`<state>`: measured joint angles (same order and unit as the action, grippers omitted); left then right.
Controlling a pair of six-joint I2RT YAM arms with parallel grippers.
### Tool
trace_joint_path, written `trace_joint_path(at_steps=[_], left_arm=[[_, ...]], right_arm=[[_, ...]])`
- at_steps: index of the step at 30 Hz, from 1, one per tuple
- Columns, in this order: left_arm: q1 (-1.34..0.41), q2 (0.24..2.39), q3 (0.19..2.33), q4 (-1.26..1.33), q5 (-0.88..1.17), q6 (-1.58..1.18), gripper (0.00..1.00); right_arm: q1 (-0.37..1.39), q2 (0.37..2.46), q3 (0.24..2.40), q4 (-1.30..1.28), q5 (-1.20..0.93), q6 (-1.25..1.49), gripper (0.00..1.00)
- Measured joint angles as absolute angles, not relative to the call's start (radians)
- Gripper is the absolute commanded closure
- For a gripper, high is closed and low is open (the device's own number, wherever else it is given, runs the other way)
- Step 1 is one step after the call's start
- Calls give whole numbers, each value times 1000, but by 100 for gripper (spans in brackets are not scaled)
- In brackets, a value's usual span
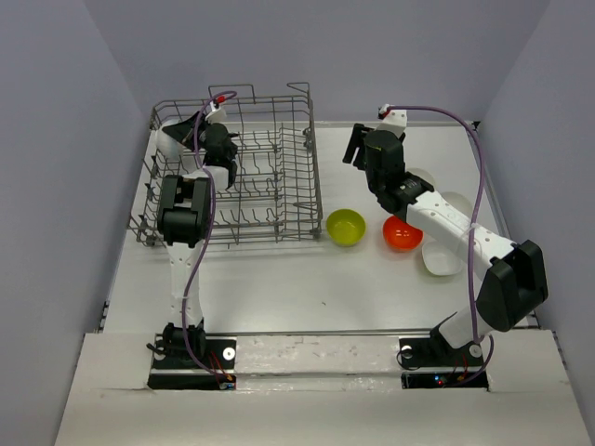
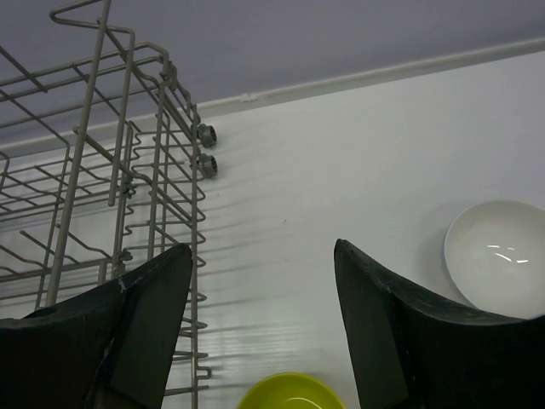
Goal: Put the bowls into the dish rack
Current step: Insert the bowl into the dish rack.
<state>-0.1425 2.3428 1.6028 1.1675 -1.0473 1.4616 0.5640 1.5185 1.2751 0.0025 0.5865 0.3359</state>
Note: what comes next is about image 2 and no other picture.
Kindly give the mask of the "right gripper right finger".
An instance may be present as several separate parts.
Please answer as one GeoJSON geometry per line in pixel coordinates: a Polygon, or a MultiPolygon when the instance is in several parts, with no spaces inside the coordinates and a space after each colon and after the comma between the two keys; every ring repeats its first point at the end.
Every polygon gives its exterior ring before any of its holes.
{"type": "Polygon", "coordinates": [[[543,318],[442,297],[344,239],[334,263],[363,408],[543,407],[543,318]]]}

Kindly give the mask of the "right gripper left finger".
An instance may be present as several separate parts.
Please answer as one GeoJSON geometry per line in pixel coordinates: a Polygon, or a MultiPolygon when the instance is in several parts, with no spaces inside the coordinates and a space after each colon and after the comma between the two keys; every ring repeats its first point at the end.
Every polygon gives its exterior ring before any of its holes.
{"type": "Polygon", "coordinates": [[[125,275],[1,321],[3,408],[159,408],[192,278],[176,245],[125,275]]]}

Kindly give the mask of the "white round bowl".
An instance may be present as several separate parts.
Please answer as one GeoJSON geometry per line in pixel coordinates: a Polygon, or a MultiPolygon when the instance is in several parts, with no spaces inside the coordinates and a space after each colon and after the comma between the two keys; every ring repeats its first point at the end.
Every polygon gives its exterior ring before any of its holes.
{"type": "Polygon", "coordinates": [[[444,259],[472,306],[525,320],[544,315],[544,209],[513,200],[475,204],[448,227],[444,259]]]}

